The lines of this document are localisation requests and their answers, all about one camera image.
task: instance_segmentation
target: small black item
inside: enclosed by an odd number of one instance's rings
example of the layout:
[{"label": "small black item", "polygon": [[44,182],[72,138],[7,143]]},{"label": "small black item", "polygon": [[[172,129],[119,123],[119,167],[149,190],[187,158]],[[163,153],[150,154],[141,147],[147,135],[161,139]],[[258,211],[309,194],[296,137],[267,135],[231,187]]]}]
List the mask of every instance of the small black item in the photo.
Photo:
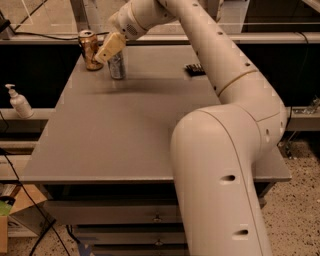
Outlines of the small black item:
[{"label": "small black item", "polygon": [[201,64],[190,64],[185,67],[190,76],[203,76],[206,74]]},{"label": "small black item", "polygon": [[0,18],[0,33],[5,30],[7,27],[9,27],[11,24],[10,20],[1,19]]}]

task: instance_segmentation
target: white bottle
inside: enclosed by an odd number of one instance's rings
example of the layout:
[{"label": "white bottle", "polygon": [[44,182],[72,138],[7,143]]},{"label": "white bottle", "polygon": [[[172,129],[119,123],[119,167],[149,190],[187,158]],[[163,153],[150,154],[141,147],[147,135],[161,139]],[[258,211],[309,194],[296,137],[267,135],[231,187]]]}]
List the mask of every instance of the white bottle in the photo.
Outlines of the white bottle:
[{"label": "white bottle", "polygon": [[12,89],[15,87],[14,84],[6,84],[6,87],[9,89],[9,94],[11,96],[10,103],[12,107],[17,111],[18,115],[21,118],[29,118],[33,115],[33,110],[27,101],[27,99]]}]

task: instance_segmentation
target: can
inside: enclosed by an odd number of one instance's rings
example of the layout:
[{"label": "can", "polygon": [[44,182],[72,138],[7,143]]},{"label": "can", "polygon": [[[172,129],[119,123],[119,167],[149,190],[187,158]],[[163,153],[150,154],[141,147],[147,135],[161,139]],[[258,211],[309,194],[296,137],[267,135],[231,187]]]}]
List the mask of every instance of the can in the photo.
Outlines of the can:
[{"label": "can", "polygon": [[90,71],[101,69],[103,64],[99,63],[94,58],[99,50],[97,35],[91,30],[82,30],[79,33],[78,40],[82,50],[82,56],[86,63],[86,68]]},{"label": "can", "polygon": [[122,51],[108,60],[110,75],[113,79],[121,80],[126,77],[126,69],[124,65],[124,59]]}]

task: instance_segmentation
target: wire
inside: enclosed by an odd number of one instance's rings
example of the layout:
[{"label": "wire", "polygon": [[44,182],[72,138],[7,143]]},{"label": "wire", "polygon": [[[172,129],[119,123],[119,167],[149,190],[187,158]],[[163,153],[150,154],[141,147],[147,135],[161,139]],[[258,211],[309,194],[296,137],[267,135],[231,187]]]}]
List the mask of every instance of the wire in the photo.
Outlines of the wire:
[{"label": "wire", "polygon": [[69,236],[77,243],[77,244],[81,244],[81,242],[74,236],[74,234],[72,233],[72,227],[70,227],[69,225],[66,225],[66,229],[67,232],[69,234]]},{"label": "wire", "polygon": [[304,59],[302,61],[302,65],[301,65],[301,68],[299,70],[299,73],[298,73],[298,76],[297,76],[297,84],[295,85],[295,88],[293,88],[293,95],[292,95],[292,98],[291,98],[291,106],[290,106],[290,113],[289,113],[289,117],[288,117],[288,121],[287,121],[287,125],[286,125],[286,129],[288,128],[289,126],[289,123],[291,122],[291,119],[292,119],[292,109],[293,109],[293,101],[294,99],[296,98],[296,93],[297,93],[297,88],[299,86],[299,82],[301,80],[301,75],[302,75],[302,71],[304,70],[304,67],[305,67],[305,64],[306,64],[306,61],[307,61],[307,58],[308,58],[308,54],[309,54],[309,40],[308,38],[306,37],[306,35],[302,32],[296,32],[300,35],[302,35],[306,41],[306,44],[307,44],[307,49],[306,49],[306,53],[304,55]]},{"label": "wire", "polygon": [[4,119],[1,110],[0,110],[0,116],[1,116],[1,118],[2,118],[2,120],[3,120],[3,122],[4,122],[5,125],[6,125],[6,128],[4,128],[3,133],[6,133],[6,132],[8,131],[8,129],[9,129],[9,124],[8,124],[7,120]]},{"label": "wire", "polygon": [[[17,174],[17,172],[16,172],[16,170],[15,170],[12,162],[11,162],[10,159],[7,157],[7,154],[3,154],[3,156],[7,159],[9,165],[11,166],[11,169],[12,169],[14,175],[16,176],[16,178],[17,178],[17,180],[18,180],[18,184],[22,187],[22,189],[24,190],[24,192],[26,193],[26,195],[28,196],[28,198],[31,200],[31,202],[34,204],[34,206],[37,208],[37,210],[40,212],[40,214],[43,216],[43,218],[46,220],[46,222],[48,222],[48,223],[50,224],[51,222],[48,220],[47,216],[41,211],[41,209],[39,208],[39,206],[38,206],[38,205],[36,204],[36,202],[32,199],[32,197],[30,196],[30,194],[28,193],[28,191],[26,190],[26,188],[24,187],[24,185],[21,183],[20,178],[19,178],[19,176],[18,176],[18,174]],[[52,228],[52,230],[54,231],[54,233],[56,234],[56,236],[58,237],[58,239],[59,239],[60,243],[62,244],[64,250],[66,251],[67,255],[70,256],[70,253],[69,253],[69,251],[67,250],[67,248],[66,248],[64,242],[62,241],[61,237],[59,236],[58,232],[55,230],[55,228],[54,228],[53,226],[52,226],[51,228]]]},{"label": "wire", "polygon": [[31,18],[31,15],[34,14],[36,11],[38,11],[40,9],[41,6],[43,6],[48,0],[44,0],[41,2],[40,5],[38,5],[32,12],[29,13],[29,15],[27,15],[21,22],[19,25],[17,25],[14,28],[14,31],[16,31],[17,29],[19,29],[21,27],[21,24],[24,23],[27,19]]},{"label": "wire", "polygon": [[45,229],[45,231],[42,232],[41,236],[38,238],[37,242],[34,244],[32,247],[31,252],[29,253],[29,256],[32,256],[33,253],[35,252],[38,244],[41,242],[41,240],[44,238],[44,236],[48,233],[48,231],[53,227],[53,225],[56,223],[56,220],[53,220],[49,226]]},{"label": "wire", "polygon": [[[109,32],[101,32],[97,33],[96,35],[107,35]],[[50,36],[47,34],[39,34],[39,33],[33,33],[33,32],[15,32],[15,35],[31,35],[31,36],[41,36],[45,38],[55,39],[55,40],[62,40],[62,41],[72,41],[72,40],[78,40],[78,37],[69,37],[69,38],[63,38],[63,37],[56,37],[56,36]]]}]

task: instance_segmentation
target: table surface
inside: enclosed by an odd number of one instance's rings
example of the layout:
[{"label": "table surface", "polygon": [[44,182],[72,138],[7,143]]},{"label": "table surface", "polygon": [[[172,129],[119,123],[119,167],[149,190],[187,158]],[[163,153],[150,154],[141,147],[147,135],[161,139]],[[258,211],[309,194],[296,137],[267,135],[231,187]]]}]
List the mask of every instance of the table surface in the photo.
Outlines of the table surface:
[{"label": "table surface", "polygon": [[[25,183],[172,182],[170,140],[187,113],[219,99],[190,46],[130,46],[127,76],[89,72],[80,57],[20,179]],[[262,180],[288,179],[275,149],[256,165]],[[271,161],[271,168],[266,166]]]}]

